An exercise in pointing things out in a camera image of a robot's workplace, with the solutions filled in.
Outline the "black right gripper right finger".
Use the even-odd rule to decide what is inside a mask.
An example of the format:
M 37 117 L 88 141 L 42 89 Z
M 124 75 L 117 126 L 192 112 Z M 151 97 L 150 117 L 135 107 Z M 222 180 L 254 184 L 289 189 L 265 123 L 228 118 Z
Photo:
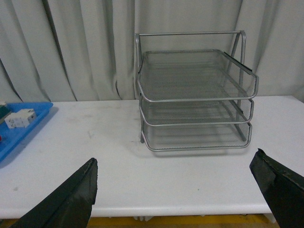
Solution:
M 281 228 L 304 226 L 304 177 L 258 149 L 250 170 Z

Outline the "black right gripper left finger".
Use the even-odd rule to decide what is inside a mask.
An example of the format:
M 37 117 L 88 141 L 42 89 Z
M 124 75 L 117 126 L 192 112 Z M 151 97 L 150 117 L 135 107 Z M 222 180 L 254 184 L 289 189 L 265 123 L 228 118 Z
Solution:
M 12 228 L 85 228 L 97 195 L 97 159 L 89 159 Z

